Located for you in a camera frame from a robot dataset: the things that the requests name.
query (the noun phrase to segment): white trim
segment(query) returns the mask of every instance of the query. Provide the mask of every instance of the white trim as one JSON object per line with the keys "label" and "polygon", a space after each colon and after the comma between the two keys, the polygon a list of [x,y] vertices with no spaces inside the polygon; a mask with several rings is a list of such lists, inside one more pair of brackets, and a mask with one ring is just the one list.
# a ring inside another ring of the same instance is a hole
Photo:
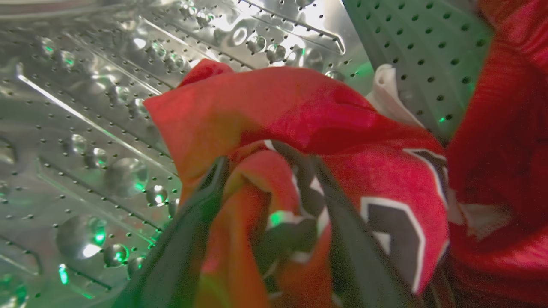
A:
{"label": "white trim", "polygon": [[329,212],[327,211],[327,207],[324,206],[318,220],[316,221],[316,232],[318,238],[322,236],[323,230],[325,230],[326,226],[329,225],[329,222]]}
{"label": "white trim", "polygon": [[449,177],[448,177],[448,174],[447,174],[447,167],[443,167],[443,179],[440,179],[440,178],[438,177],[438,173],[436,172],[436,169],[434,168],[434,166],[432,165],[432,163],[431,163],[428,159],[426,159],[426,158],[424,158],[424,157],[422,157],[422,156],[416,154],[416,153],[413,152],[413,151],[425,151],[425,152],[430,153],[432,156],[434,156],[434,157],[436,157],[436,158],[443,159],[444,161],[447,161],[447,159],[445,158],[445,156],[443,156],[443,155],[438,155],[438,154],[436,154],[436,153],[434,153],[434,152],[432,152],[432,151],[430,151],[430,150],[427,150],[427,149],[403,149],[403,151],[406,152],[406,153],[408,153],[408,154],[413,155],[414,157],[416,157],[416,158],[418,158],[418,159],[420,159],[420,160],[422,160],[423,162],[425,162],[425,163],[428,165],[428,168],[430,169],[430,171],[432,171],[434,180],[436,181],[436,191],[438,192],[438,196],[439,196],[440,199],[442,200],[443,206],[444,206],[445,209],[447,210],[447,209],[449,208],[449,205],[447,204],[447,196],[445,196],[445,195],[443,194],[443,190],[442,190],[442,187],[443,187],[443,186],[442,186],[442,183],[441,183],[441,181],[444,180],[444,181],[446,182],[446,184],[447,184],[447,189],[449,189],[449,183],[448,183],[448,180],[447,180],[447,179],[449,178]]}
{"label": "white trim", "polygon": [[306,264],[308,263],[308,261],[310,261],[310,257],[311,255],[309,253],[294,251],[289,256],[289,260],[296,263]]}
{"label": "white trim", "polygon": [[380,198],[380,197],[362,197],[360,199],[361,201],[361,215],[364,218],[365,221],[368,221],[369,219],[369,204],[375,204],[380,206],[385,206],[389,208],[396,208],[404,211],[407,216],[409,217],[409,221],[411,221],[411,224],[415,228],[415,231],[417,232],[417,235],[419,236],[419,247],[417,251],[417,265],[416,265],[416,273],[415,277],[413,278],[413,282],[411,285],[413,293],[416,293],[419,289],[419,283],[420,283],[420,277],[423,273],[423,263],[424,263],[424,250],[426,247],[426,238],[424,236],[424,231],[422,226],[420,225],[419,221],[416,219],[415,214],[410,209],[410,207],[401,202],[397,202],[391,199],[387,198]]}
{"label": "white trim", "polygon": [[277,225],[272,224],[271,217],[273,215],[279,215],[280,218],[281,218],[280,223],[286,223],[286,224],[296,225],[296,224],[300,223],[301,221],[305,220],[304,217],[299,216],[299,215],[295,215],[293,212],[290,212],[288,210],[277,210],[274,213],[269,215],[267,223],[266,223],[266,230],[270,230],[270,229],[272,229],[272,228],[274,228],[278,225],[278,224]]}
{"label": "white trim", "polygon": [[274,144],[272,144],[272,140],[265,140],[265,145],[269,150],[277,152],[276,149],[274,148]]}

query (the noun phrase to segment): clothing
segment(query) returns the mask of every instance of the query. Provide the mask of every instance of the clothing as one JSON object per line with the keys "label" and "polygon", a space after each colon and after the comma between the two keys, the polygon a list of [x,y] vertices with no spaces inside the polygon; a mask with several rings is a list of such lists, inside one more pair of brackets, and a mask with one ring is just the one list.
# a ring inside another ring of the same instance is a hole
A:
{"label": "clothing", "polygon": [[448,239],[446,161],[428,132],[379,115],[338,81],[292,67],[234,73],[202,60],[145,106],[179,173],[181,204],[215,158],[231,162],[196,307],[338,304],[329,224],[306,251],[289,249],[272,273],[256,265],[253,251],[269,221],[304,215],[300,194],[315,185],[295,184],[299,171],[264,141],[272,139],[320,155],[413,291],[425,288]]}
{"label": "clothing", "polygon": [[548,2],[478,7],[495,35],[447,150],[453,270],[471,292],[548,306]]}

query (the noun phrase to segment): white fabric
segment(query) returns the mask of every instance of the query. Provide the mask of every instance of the white fabric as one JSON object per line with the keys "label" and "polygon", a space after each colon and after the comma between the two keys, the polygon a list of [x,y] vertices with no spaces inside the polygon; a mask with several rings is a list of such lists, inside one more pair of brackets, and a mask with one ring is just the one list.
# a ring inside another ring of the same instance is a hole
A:
{"label": "white fabric", "polygon": [[390,64],[383,64],[377,68],[373,78],[373,88],[366,99],[381,115],[387,118],[400,123],[424,127],[399,100],[396,69]]}

